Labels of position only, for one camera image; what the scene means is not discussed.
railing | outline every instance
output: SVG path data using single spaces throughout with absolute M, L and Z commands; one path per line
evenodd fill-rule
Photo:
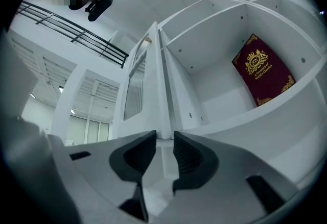
M 59 35 L 68 37 L 74 44 L 80 44 L 91 49 L 99 54 L 100 57 L 117 63 L 121 68 L 124 67 L 128 54 L 111 44 L 110 41 L 104 40 L 88 29 L 60 15 L 25 1 L 22 1 L 16 12 L 16 15 L 19 14 L 34 20 L 36 24 L 42 24 L 56 31 Z

gold corner ornament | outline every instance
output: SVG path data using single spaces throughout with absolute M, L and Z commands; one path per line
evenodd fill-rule
M 249 45 L 250 43 L 252 43 L 253 40 L 257 40 L 257 36 L 252 35 L 251 38 L 246 42 L 246 45 Z
M 241 53 L 239 53 L 238 55 L 236 55 L 236 57 L 234 58 L 234 60 L 233 60 L 233 63 L 235 64 L 235 65 L 237 65 L 237 61 L 239 60 L 239 57 L 241 56 Z
M 256 50 L 256 54 L 254 52 L 250 53 L 247 57 L 248 63 L 245 63 L 245 69 L 249 73 L 249 75 L 253 74 L 261 65 L 264 64 L 265 61 L 268 60 L 268 55 L 264 51 Z
M 272 99 L 271 98 L 265 98 L 265 99 L 256 98 L 256 101 L 258 102 L 259 106 L 269 102 L 270 100 L 272 100 Z
M 285 92 L 287 89 L 291 88 L 293 84 L 294 84 L 294 80 L 292 76 L 288 75 L 288 83 L 283 87 L 282 93 Z

maroon book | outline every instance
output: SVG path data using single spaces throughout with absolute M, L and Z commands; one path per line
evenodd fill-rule
M 232 63 L 257 106 L 274 99 L 295 84 L 283 61 L 255 34 L 251 35 Z

gold crest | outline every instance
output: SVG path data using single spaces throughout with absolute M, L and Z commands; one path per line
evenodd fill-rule
M 268 55 L 264 51 L 256 50 L 256 55 L 254 52 L 250 53 L 247 57 L 248 63 L 245 63 L 246 70 L 249 73 L 249 75 L 253 74 L 258 68 L 261 67 L 261 65 L 264 64 L 265 61 L 268 60 Z

cabinet door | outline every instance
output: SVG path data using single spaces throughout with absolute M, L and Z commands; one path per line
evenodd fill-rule
M 115 107 L 113 137 L 156 130 L 159 138 L 171 139 L 157 22 L 131 51 L 125 69 Z

